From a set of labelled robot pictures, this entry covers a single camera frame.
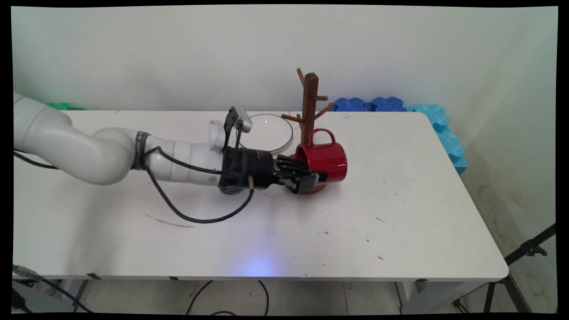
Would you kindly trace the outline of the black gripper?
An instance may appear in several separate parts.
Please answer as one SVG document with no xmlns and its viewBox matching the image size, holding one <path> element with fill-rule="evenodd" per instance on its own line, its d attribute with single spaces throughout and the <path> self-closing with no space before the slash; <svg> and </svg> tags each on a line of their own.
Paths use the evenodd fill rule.
<svg viewBox="0 0 569 320">
<path fill-rule="evenodd" d="M 327 182 L 329 176 L 328 172 L 311 171 L 305 162 L 282 154 L 277 156 L 275 163 L 270 152 L 252 148 L 226 148 L 222 169 L 228 170 L 234 158 L 232 170 L 220 176 L 218 187 L 248 189 L 248 177 L 252 177 L 256 190 L 266 190 L 277 184 L 285 185 L 293 194 L 301 194 L 312 190 L 319 182 Z"/>
</svg>

